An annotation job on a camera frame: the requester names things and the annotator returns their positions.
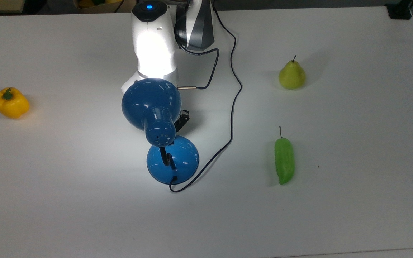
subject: lamp shade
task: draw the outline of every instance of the lamp shade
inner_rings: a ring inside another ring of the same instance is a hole
[[[139,80],[124,93],[122,112],[128,122],[145,132],[151,145],[165,147],[176,136],[174,122],[181,112],[181,96],[167,80]]]

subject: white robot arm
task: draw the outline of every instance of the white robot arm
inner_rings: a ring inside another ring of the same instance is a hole
[[[166,3],[139,1],[132,10],[132,36],[138,70],[122,85],[122,93],[144,78],[161,78],[177,86],[177,45],[202,51],[214,42],[210,0],[181,2],[174,25]]]

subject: power cord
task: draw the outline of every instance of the power cord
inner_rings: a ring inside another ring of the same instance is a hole
[[[116,8],[116,10],[114,11],[114,13],[117,13],[117,11],[118,11],[119,8],[122,6],[122,4],[123,4],[124,1],[125,1],[125,0],[122,0],[122,1],[121,1],[121,3],[119,4],[118,8]]]
[[[183,46],[183,45],[181,45],[181,44],[179,44],[179,47],[180,47],[182,50],[184,50],[186,53],[193,54],[194,56],[203,56],[204,54],[210,54],[211,52],[216,51],[216,60],[214,61],[213,70],[211,71],[210,79],[208,80],[208,83],[207,83],[207,85],[206,85],[205,87],[189,87],[189,86],[187,86],[187,87],[178,87],[177,89],[178,89],[178,90],[188,90],[188,89],[189,89],[189,90],[192,90],[192,89],[195,89],[195,90],[204,90],[204,89],[208,88],[208,86],[210,86],[211,80],[213,79],[214,70],[216,70],[216,64],[218,63],[218,59],[219,59],[219,49],[213,48],[213,49],[210,49],[210,50],[205,51],[205,52],[195,53],[195,52],[189,51],[188,49],[186,49],[185,46]]]
[[[231,51],[231,58],[230,58],[230,63],[231,63],[231,69],[232,69],[232,73],[234,74],[235,79],[237,80],[237,82],[240,85],[240,89],[237,92],[234,101],[232,102],[232,109],[231,109],[231,139],[229,139],[229,141],[221,148],[218,150],[218,152],[216,152],[213,157],[206,163],[206,165],[202,168],[202,170],[200,170],[200,172],[183,188],[179,189],[179,190],[174,190],[172,189],[172,185],[173,183],[177,180],[177,176],[174,176],[173,179],[171,180],[170,184],[168,185],[168,187],[170,188],[170,191],[174,192],[174,193],[178,193],[181,192],[183,190],[185,190],[186,188],[188,188],[192,183],[194,183],[199,177],[200,175],[202,175],[202,173],[206,170],[206,168],[211,164],[211,162],[213,162],[213,160],[223,151],[225,150],[232,142],[232,140],[234,139],[234,110],[235,110],[235,104],[238,98],[238,95],[241,93],[241,90],[243,89],[243,84],[241,83],[240,79],[238,78],[235,70],[234,70],[234,66],[232,63],[232,56],[234,54],[234,51],[236,49],[236,45],[237,45],[237,38],[224,26],[223,22],[221,21],[221,19],[219,18],[219,14],[218,11],[216,10],[216,7],[214,6],[214,2],[215,0],[213,0],[213,11],[216,13],[216,17],[218,17],[218,21],[221,24],[221,26],[224,28],[224,30],[227,31],[227,33],[229,33],[233,38],[234,38],[234,46],[232,47],[232,51]]]

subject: lamp base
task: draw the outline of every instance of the lamp base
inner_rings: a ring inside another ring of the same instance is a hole
[[[177,135],[173,145],[168,145],[165,149],[167,153],[172,155],[176,169],[164,165],[160,149],[151,146],[146,164],[152,177],[166,185],[170,184],[174,176],[177,177],[177,180],[172,183],[173,185],[183,183],[191,178],[199,166],[199,152],[194,144],[185,137]]]

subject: pepper stem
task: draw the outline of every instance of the pepper stem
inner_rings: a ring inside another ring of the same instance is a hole
[[[6,90],[6,92],[3,94],[3,98],[5,100],[10,100],[12,98],[13,94],[10,92],[10,88]]]

